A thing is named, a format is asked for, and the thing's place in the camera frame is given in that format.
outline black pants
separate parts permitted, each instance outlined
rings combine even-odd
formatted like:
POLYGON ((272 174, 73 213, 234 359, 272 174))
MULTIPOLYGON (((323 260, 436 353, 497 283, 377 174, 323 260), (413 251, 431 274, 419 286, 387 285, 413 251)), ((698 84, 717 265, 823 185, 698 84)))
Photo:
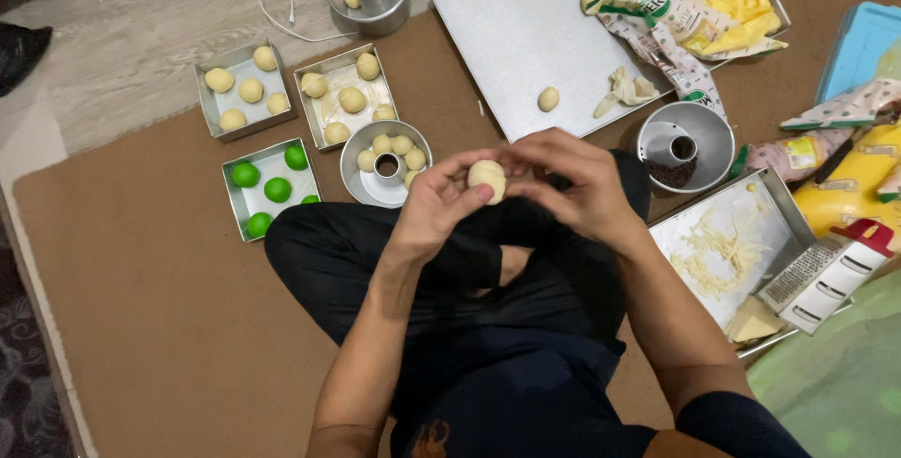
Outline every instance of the black pants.
MULTIPOLYGON (((649 177, 637 158, 614 151, 629 204, 647 219, 649 177)), ((347 203, 299 205, 269 226, 266 254, 291 294, 340 345, 356 319, 399 210, 347 203)), ((422 270, 407 346, 430 334, 475 326, 520 326, 615 339, 625 307, 614 255, 521 199, 485 206, 461 221, 422 270), (500 279, 500 245, 535 248, 523 274, 486 297, 500 279)))

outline red grater handle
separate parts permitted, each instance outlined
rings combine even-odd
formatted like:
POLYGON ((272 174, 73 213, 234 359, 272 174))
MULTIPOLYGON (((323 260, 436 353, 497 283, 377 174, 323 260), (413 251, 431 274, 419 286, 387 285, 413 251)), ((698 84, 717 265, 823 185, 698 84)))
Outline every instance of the red grater handle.
POLYGON ((873 219, 857 219, 848 227, 838 227, 834 225, 829 228, 829 231, 840 234, 859 244, 866 245, 873 249, 873 251, 878 252, 887 258, 890 258, 895 254, 888 249, 888 244, 891 243, 892 238, 895 236, 895 231, 882 222, 877 222, 873 219), (876 231, 869 237, 864 236, 864 234, 874 225, 876 226, 876 231))

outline hand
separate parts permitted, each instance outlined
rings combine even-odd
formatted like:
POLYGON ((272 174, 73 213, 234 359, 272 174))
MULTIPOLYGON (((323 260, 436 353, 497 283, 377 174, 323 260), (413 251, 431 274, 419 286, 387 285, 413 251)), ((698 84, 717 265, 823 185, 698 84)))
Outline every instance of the hand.
POLYGON ((620 254, 641 249, 638 244, 648 229, 625 198, 613 154, 556 127, 530 134, 504 151, 531 163, 536 176, 534 181, 507 187, 508 197, 532 199, 558 222, 620 254), (572 187, 558 192, 544 181, 546 169, 569 178, 572 187))
POLYGON ((499 160, 500 152, 459 153, 416 175, 385 250, 422 264, 432 260, 457 222, 494 196, 488 184, 467 189, 469 167, 483 159, 499 160))

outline grated cheese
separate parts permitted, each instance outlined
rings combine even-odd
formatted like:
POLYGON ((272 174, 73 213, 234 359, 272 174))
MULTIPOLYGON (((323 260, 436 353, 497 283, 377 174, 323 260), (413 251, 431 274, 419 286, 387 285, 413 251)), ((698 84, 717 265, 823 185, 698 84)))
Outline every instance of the grated cheese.
POLYGON ((673 252, 670 254, 670 264, 683 279, 688 276, 694 280, 694 286, 689 286, 698 295, 719 300, 724 292, 737 289, 747 279, 751 268, 761 259, 760 252, 767 247, 747 239, 746 233, 757 218, 758 210, 752 211, 741 224, 735 222, 733 216, 734 236, 727 236, 714 227, 712 218, 715 211, 716 207, 711 206, 692 226, 691 236, 682 238, 695 252, 687 257, 673 252), (729 263, 733 269, 731 278, 725 279, 711 273, 704 260, 709 252, 718 254, 729 263))

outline dark shirt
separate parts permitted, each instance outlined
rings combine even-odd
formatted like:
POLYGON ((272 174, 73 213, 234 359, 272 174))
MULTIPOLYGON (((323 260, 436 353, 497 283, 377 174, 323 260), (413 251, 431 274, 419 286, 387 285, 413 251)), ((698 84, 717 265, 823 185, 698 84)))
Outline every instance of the dark shirt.
MULTIPOLYGON (((642 456, 657 431, 624 425, 604 393, 619 356, 590 338, 487 326, 405 354, 394 456, 642 456)), ((723 452, 808 456, 736 393, 691 400, 676 429, 723 452)))

